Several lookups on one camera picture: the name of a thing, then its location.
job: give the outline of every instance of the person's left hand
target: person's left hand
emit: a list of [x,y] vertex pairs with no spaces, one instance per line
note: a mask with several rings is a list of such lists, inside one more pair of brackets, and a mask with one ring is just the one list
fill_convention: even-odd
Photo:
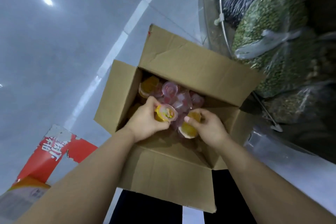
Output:
[[130,118],[124,128],[129,129],[133,135],[135,142],[144,140],[154,133],[169,128],[168,121],[159,122],[154,119],[154,112],[160,102],[150,96],[146,103],[139,107]]

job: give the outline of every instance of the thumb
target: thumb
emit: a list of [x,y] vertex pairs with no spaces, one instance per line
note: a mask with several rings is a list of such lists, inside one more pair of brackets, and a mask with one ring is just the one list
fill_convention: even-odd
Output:
[[184,121],[188,124],[190,124],[191,126],[193,126],[194,128],[196,128],[197,130],[199,130],[201,128],[201,123],[199,123],[197,120],[191,118],[191,117],[184,117]]
[[170,122],[168,121],[156,121],[156,128],[158,131],[168,129]]

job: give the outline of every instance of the forearm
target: forearm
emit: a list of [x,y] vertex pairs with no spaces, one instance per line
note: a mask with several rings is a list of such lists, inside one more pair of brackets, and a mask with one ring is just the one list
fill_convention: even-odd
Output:
[[54,184],[17,223],[102,223],[134,143],[121,129]]
[[259,224],[335,222],[331,213],[230,138],[219,152]]

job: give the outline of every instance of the person's right hand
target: person's right hand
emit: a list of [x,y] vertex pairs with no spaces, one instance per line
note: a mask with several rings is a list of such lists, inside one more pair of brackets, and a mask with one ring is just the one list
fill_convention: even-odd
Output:
[[204,122],[199,123],[195,119],[186,116],[184,121],[196,128],[202,140],[214,149],[219,149],[223,146],[224,141],[229,138],[226,129],[214,113],[205,109],[195,109],[192,112],[200,113],[205,119]]

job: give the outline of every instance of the person's left arm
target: person's left arm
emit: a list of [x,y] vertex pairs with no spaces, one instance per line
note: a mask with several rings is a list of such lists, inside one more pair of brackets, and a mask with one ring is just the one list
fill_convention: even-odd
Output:
[[169,127],[154,119],[158,105],[149,97],[124,128],[54,184],[16,224],[103,223],[133,144]]

